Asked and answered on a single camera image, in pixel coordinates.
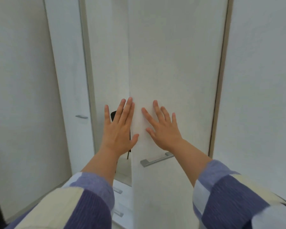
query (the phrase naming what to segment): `sleeve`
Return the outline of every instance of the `sleeve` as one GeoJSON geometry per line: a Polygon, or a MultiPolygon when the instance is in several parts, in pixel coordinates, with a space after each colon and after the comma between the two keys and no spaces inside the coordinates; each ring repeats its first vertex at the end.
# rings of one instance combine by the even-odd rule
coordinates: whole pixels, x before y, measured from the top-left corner
{"type": "Polygon", "coordinates": [[[76,173],[7,229],[109,229],[113,207],[113,188],[104,178],[93,173],[76,173]]]}
{"type": "Polygon", "coordinates": [[[195,183],[193,209],[200,229],[286,228],[286,201],[217,160],[195,183]]]}

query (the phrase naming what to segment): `cabinet door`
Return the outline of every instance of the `cabinet door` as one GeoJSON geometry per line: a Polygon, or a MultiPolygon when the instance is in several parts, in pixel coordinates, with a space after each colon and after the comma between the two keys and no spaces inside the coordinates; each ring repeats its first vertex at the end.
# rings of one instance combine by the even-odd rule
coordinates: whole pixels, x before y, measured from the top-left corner
{"type": "Polygon", "coordinates": [[[141,107],[158,100],[176,113],[184,139],[208,153],[228,0],[128,0],[135,228],[197,228],[193,187],[174,157],[145,132],[141,107]]]}
{"type": "Polygon", "coordinates": [[[45,0],[72,173],[93,157],[94,143],[78,0],[45,0]]]}

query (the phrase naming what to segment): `left hand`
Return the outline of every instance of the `left hand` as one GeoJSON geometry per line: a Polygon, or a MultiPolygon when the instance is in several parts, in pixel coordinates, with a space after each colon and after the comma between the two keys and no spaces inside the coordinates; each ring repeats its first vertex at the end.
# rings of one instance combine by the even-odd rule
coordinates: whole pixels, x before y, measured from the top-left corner
{"type": "Polygon", "coordinates": [[[125,102],[125,99],[121,100],[112,123],[110,122],[109,107],[105,105],[104,134],[100,151],[111,152],[117,158],[131,150],[139,138],[139,134],[135,134],[131,140],[129,139],[134,103],[132,97],[128,98],[126,105],[125,102]]]}

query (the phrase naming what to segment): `metal bar handle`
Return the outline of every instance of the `metal bar handle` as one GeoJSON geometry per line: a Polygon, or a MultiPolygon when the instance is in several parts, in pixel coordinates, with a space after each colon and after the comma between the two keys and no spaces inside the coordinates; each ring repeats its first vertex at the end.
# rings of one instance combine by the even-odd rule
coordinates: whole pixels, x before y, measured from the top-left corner
{"type": "Polygon", "coordinates": [[[82,115],[76,115],[75,117],[82,118],[82,119],[88,119],[87,116],[82,116],[82,115]]]}
{"type": "Polygon", "coordinates": [[[120,212],[120,211],[118,211],[118,210],[116,210],[116,209],[114,209],[113,212],[114,212],[116,215],[120,216],[121,218],[122,218],[123,215],[124,215],[124,213],[122,213],[122,212],[120,212]]]}
{"type": "Polygon", "coordinates": [[[174,157],[174,155],[170,152],[166,152],[164,155],[165,156],[156,157],[156,158],[152,158],[152,159],[144,159],[144,160],[140,161],[140,163],[143,167],[146,167],[146,166],[150,166],[150,165],[153,165],[155,163],[162,162],[166,159],[174,157]]]}
{"type": "Polygon", "coordinates": [[[122,190],[120,190],[120,189],[118,189],[118,188],[115,188],[115,187],[113,187],[113,191],[117,192],[118,194],[123,193],[122,190]]]}

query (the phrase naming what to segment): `drawer handle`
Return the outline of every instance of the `drawer handle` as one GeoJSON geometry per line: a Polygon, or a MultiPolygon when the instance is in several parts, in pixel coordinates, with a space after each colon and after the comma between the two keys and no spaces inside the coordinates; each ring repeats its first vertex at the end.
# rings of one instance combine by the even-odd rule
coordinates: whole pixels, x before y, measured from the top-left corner
{"type": "Polygon", "coordinates": [[[113,187],[113,191],[117,192],[118,194],[123,193],[122,190],[120,190],[120,189],[118,189],[118,188],[115,188],[115,187],[113,187]]]}
{"type": "Polygon", "coordinates": [[[120,212],[120,211],[118,211],[118,210],[116,210],[116,209],[114,209],[113,212],[114,212],[116,215],[120,216],[121,218],[122,218],[123,215],[124,215],[124,213],[122,213],[122,212],[120,212]]]}
{"type": "Polygon", "coordinates": [[[155,163],[162,162],[166,159],[174,157],[174,155],[170,152],[166,152],[164,155],[165,156],[152,158],[152,160],[151,159],[144,159],[144,160],[140,161],[140,163],[143,167],[146,167],[146,166],[153,165],[155,163]]]}
{"type": "Polygon", "coordinates": [[[82,119],[88,119],[88,117],[82,116],[82,115],[76,115],[75,117],[82,118],[82,119]]]}

